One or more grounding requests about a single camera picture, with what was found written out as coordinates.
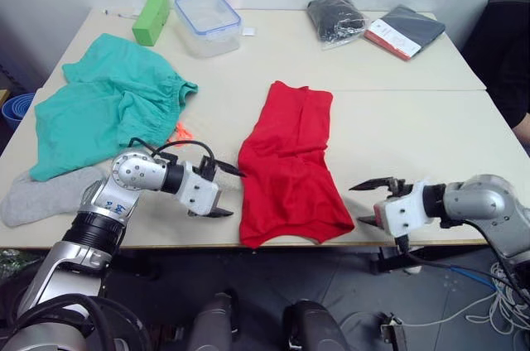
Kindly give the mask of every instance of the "gray cloth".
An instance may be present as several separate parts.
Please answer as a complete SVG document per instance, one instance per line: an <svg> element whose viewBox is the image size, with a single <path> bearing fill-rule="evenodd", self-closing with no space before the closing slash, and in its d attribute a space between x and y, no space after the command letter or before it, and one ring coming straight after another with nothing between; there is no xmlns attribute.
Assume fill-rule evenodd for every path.
<svg viewBox="0 0 530 351"><path fill-rule="evenodd" d="M13 181L0 202L0 219L8 227L15 227L59 213L75 212L84 190L102 177L103 173L92 166L48 181L34 181L26 171Z"/></svg>

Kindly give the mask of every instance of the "white cable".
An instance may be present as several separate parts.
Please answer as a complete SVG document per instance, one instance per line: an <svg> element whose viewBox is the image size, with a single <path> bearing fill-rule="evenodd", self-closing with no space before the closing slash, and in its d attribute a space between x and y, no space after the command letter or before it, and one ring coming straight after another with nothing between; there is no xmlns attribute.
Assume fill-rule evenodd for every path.
<svg viewBox="0 0 530 351"><path fill-rule="evenodd" d="M502 279L507 279L506 274L504 273L503 268L498 262L496 262L490 268L490 272ZM466 315L465 319L472 324L487 324L489 323L491 327L499 334L511 334L514 329L521 330L530 330L530 316L525 314L525 311L528 310L528 306L525 304L517 304L513 298L513 289L509 286L506 286L501 281L496 281L493 279L495 288L497 289L495 293L483 297L463 309L455 312L453 315L443 319L437 320L436 322L429 322L427 324L407 324L402 322L403 326L421 328L425 326L438 325L453 320L458 315L462 314L464 311L473 307L474 305L480 304L484 301L494 298L489 307L487 315ZM508 330L501 330L495 323L496 317L500 315L505 322L509 323Z"/></svg>

